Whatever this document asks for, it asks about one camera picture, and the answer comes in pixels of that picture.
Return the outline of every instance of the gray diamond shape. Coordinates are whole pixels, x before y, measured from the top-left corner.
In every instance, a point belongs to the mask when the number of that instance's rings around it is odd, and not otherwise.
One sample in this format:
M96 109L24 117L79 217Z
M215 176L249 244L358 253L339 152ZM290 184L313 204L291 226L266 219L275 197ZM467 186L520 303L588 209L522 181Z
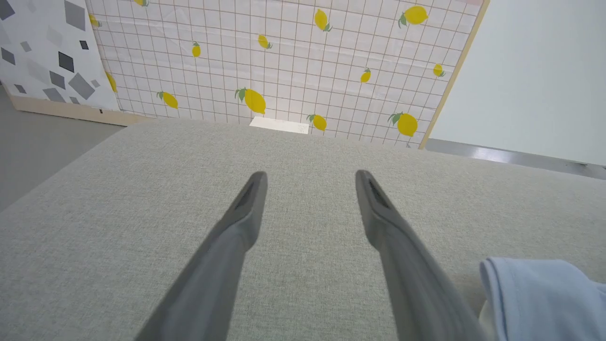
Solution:
M28 44L27 41L22 42L21 47L23 47L23 51L25 51L25 52L29 52L32 50L32 48L30 47L30 44Z
M9 16L15 14L15 10L7 0L0 0L0 19L5 20Z
M65 70L74 72L74 59L65 53L59 51L59 66Z
M65 90L65 78L63 78L63 76L61 76L58 73L49 71L50 73L50 82L53 83L54 85L62 88L63 90Z
M30 74L30 76L36 78L40 82L50 85L48 69L31 59L27 60L27 72Z
M36 11L36 6L34 5L34 2L32 0L29 0L27 2L27 9L29 9L32 13Z
M81 29L82 31L86 31L85 14L86 12L84 11L84 8L76 4L72 4L69 1L65 1L65 21L68 24L76 27L77 29Z
M68 84L85 100L95 92L93 87L90 86L79 73L77 73Z
M17 88L17 90L19 90L19 92L21 92L21 93L27 93L27 92L25 92L25 89L23 89L23 87L20 86L19 84L15 84L15 88Z
M46 39L52 42L56 47L61 47L61 44L63 43L63 35L50 26L46 31Z
M16 65L15 55L10 53L9 51L6 51L5 49L2 49L2 59L6 60L10 64Z
M61 96L61 94L59 93L59 91L57 89L55 89L54 87L52 87L50 89L44 89L42 91L44 91L44 93L46 93L46 95L48 96L48 98L51 101L65 103L65 100L63 99L63 96Z
M8 37L8 33L4 30L2 24L0 24L0 45L8 45L10 44L10 38Z

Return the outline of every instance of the gray floor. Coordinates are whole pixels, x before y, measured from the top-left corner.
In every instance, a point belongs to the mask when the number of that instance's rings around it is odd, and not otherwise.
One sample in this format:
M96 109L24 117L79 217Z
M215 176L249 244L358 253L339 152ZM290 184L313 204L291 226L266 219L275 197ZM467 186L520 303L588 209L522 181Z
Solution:
M0 211L120 129L18 112L0 86Z
M0 211L119 126L16 111L0 87ZM427 149L606 180L606 170L558 159L429 139Z

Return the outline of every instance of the wooden frame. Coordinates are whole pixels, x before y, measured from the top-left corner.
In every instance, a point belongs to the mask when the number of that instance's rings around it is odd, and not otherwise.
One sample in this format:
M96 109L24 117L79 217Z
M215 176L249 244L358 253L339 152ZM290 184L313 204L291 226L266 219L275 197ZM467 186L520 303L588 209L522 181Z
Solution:
M61 103L49 100L39 100L31 97L13 96L8 89L6 89L6 86L4 89L6 90L11 103L13 103L13 107L20 111L114 124L116 126L129 126L138 122L153 120L153 118L139 116L133 113L95 109L81 104Z
M454 67L453 75L452 75L452 77L450 77L450 81L446 85L446 90L444 91L444 96L442 96L442 99L440 100L440 103L438 104L436 113L433 115L433 118L431 119L431 123L429 124L429 127L427 128L427 131L425 132L425 136L423 136L421 145L419 145L419 149L425 149L425 144L427 143L427 140L429 139L429 135L431 135L431 130L433 129L433 126L436 124L436 121L438 120L438 116L440 115L440 112L442 111L442 108L444 107L444 103L446 103L446 99L448 98L448 95L450 94L450 90L452 89L453 85L455 84L456 77L459 75L461 66L463 66L465 57L467 57L469 48L471 47L471 44L473 43L473 39L476 37L478 29L480 28L480 24L482 24L482 19L484 18L484 13L486 13L486 9L488 8L489 3L490 3L490 0L484 0L484 2L482 3L482 7L480 7L480 12L478 12L478 16L476 17L476 22L473 24L473 28L471 28L471 33L469 34L469 38L467 39L467 43L465 44L465 47L463 47L463 51L461 52L461 57L459 58L459 61L456 63L456 66Z

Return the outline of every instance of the lemon leaf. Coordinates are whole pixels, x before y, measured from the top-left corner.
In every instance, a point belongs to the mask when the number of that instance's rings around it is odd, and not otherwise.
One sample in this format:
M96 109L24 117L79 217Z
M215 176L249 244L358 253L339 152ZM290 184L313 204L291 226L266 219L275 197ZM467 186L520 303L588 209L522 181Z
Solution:
M391 125L394 125L398 122L398 120L400 119L400 116L402 116L402 113L396 113L393 115L393 118L391 119Z

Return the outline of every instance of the geometric pattern panel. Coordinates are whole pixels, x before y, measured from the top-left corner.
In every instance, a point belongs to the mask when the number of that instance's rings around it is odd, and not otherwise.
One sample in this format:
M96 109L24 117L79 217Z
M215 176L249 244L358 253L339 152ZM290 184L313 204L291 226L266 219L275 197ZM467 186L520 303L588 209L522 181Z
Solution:
M0 0L0 19L0 79L12 95L119 110L98 46L87 44L84 0Z

